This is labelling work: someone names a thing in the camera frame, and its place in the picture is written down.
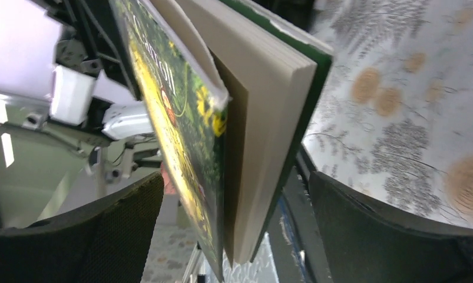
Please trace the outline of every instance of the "book cover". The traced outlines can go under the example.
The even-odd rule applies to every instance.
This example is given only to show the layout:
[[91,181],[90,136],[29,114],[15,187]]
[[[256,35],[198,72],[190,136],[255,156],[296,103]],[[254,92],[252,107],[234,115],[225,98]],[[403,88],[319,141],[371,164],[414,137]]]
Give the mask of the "book cover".
[[112,0],[113,10],[171,181],[199,243],[222,282],[223,138],[227,111],[189,50],[148,0]]
[[[276,193],[273,196],[273,200],[269,208],[270,213],[268,212],[266,221],[260,233],[259,240],[257,241],[257,243],[260,243],[267,229],[269,220],[271,219],[272,212],[274,211],[278,199],[281,196],[282,187],[285,185],[286,180],[295,162],[295,156],[297,155],[297,152],[299,150],[300,142],[302,141],[302,137],[306,132],[307,125],[309,124],[309,120],[316,107],[316,103],[319,99],[321,90],[323,89],[323,85],[325,84],[326,77],[328,76],[328,73],[330,71],[333,58],[328,53],[324,52],[323,50],[320,50],[317,46],[314,46],[312,42],[306,42],[306,40],[304,40],[304,36],[300,34],[305,33],[305,31],[297,31],[294,34],[293,32],[286,31],[280,28],[280,25],[277,25],[277,22],[273,22],[266,16],[266,11],[260,6],[258,6],[258,4],[250,2],[249,0],[220,1],[226,4],[231,9],[238,12],[239,14],[241,14],[242,16],[251,20],[256,25],[265,29],[266,31],[277,37],[279,40],[283,41],[285,44],[288,44],[292,48],[296,49],[297,51],[301,52],[302,54],[317,63],[316,72],[311,83],[309,94],[307,95],[302,114],[300,115],[299,122],[297,124],[297,129],[290,145],[289,153],[282,169],[280,179],[278,181],[278,186],[276,188]],[[258,246],[255,247],[252,258],[255,257],[257,249]]]

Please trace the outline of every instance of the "white mechanical part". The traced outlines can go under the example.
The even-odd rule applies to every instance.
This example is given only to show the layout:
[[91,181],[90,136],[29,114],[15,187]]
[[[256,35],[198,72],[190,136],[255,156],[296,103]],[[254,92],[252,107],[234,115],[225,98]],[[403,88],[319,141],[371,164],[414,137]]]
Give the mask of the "white mechanical part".
[[49,115],[65,124],[80,125],[87,118],[96,79],[61,65],[54,69],[52,79]]
[[114,140],[153,132],[151,120],[142,101],[130,105],[113,104],[102,119],[102,132]]

